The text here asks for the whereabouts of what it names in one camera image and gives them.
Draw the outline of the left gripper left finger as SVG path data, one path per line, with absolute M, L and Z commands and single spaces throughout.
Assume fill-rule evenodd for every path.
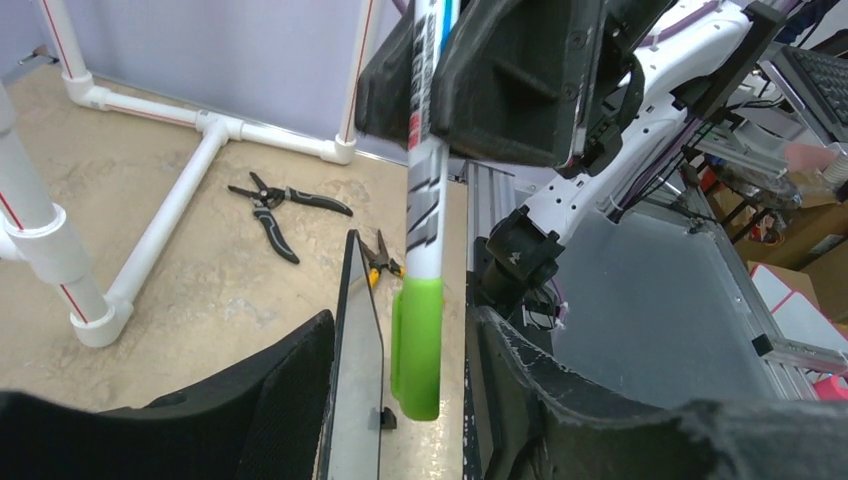
M 330 390 L 323 310 L 273 345 L 141 408 L 1 395 L 5 479 L 309 479 Z

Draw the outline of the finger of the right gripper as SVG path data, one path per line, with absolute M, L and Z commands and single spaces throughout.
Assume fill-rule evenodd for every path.
M 354 125 L 406 149 L 410 118 L 413 13 L 402 15 L 358 76 Z
M 461 155 L 533 167 L 581 145 L 605 1 L 472 1 L 431 89 L 431 131 Z

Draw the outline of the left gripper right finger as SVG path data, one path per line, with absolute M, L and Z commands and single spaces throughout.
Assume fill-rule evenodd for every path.
M 496 311 L 466 312 L 482 479 L 843 479 L 843 402 L 693 401 L 662 409 L 559 364 Z

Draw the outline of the white whiteboard marker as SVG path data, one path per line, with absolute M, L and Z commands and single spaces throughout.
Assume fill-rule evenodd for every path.
M 433 80 L 460 12 L 459 1 L 413 3 L 406 213 L 407 282 L 442 277 L 448 145 L 431 132 Z

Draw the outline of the small black-framed whiteboard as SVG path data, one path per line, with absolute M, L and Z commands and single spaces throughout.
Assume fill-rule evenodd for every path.
M 377 479 L 381 437 L 397 426 L 384 406 L 384 341 L 359 232 L 347 232 L 335 315 L 329 404 L 318 479 Z

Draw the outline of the green marker cap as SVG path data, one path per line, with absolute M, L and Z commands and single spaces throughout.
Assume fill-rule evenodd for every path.
M 406 417 L 440 412 L 443 281 L 406 278 L 392 306 L 391 393 Z

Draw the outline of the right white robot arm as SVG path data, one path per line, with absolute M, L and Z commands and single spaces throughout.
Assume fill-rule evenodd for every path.
M 358 79 L 356 128 L 408 153 L 393 310 L 438 313 L 449 156 L 553 169 L 492 230 L 490 305 L 556 272 L 594 209 L 624 212 L 722 107 L 785 21 L 762 1 L 414 1 Z

